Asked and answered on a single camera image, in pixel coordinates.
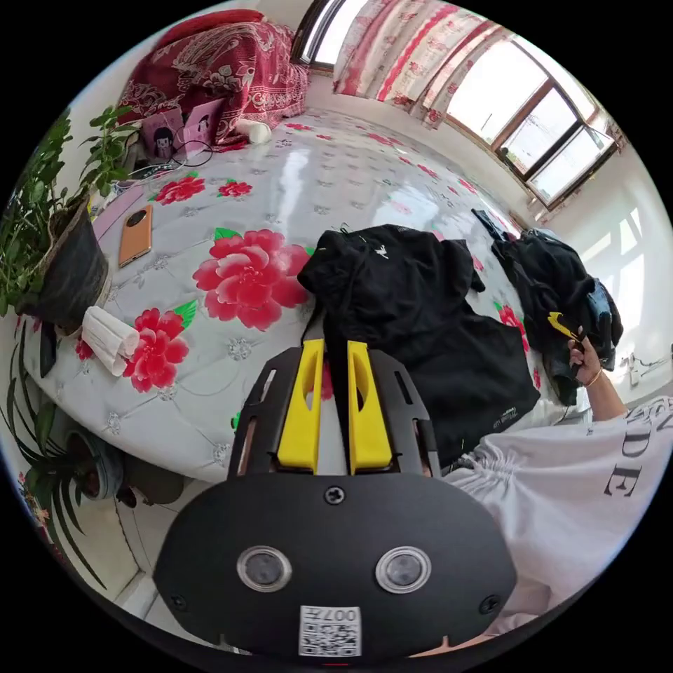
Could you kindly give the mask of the person's right hand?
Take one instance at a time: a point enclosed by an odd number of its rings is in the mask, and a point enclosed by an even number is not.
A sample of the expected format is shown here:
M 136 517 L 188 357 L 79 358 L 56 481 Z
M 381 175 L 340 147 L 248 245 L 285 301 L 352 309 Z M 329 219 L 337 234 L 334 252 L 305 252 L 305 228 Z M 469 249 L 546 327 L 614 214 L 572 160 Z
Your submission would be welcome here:
M 603 367 L 582 327 L 579 327 L 577 339 L 569 339 L 568 348 L 569 361 L 576 380 L 583 387 L 589 388 L 601 377 Z

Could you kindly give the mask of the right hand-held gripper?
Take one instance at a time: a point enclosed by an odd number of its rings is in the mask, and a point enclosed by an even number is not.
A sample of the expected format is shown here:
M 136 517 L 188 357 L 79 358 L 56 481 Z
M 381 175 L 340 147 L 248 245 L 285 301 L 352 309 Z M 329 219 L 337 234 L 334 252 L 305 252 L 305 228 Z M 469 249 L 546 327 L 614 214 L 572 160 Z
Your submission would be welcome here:
M 588 335 L 604 369 L 613 371 L 616 346 L 620 341 L 620 314 L 605 286 L 578 286 L 580 323 Z M 564 314 L 550 312 L 548 322 L 567 339 L 580 341 L 580 326 L 567 324 Z

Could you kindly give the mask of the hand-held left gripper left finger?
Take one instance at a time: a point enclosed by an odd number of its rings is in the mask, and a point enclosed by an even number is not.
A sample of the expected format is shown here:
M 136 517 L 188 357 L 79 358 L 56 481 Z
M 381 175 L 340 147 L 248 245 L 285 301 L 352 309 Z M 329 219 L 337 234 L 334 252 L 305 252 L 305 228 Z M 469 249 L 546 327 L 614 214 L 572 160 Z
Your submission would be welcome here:
M 324 350 L 323 339 L 309 339 L 302 346 L 277 451 L 281 468 L 318 469 Z

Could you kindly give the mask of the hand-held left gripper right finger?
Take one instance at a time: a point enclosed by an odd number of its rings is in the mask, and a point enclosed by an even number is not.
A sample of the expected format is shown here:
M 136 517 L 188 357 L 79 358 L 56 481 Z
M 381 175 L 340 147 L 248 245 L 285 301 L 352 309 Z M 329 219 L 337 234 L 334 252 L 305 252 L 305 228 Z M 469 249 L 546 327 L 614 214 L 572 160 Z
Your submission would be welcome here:
M 351 474 L 385 471 L 393 460 L 367 344 L 347 342 Z

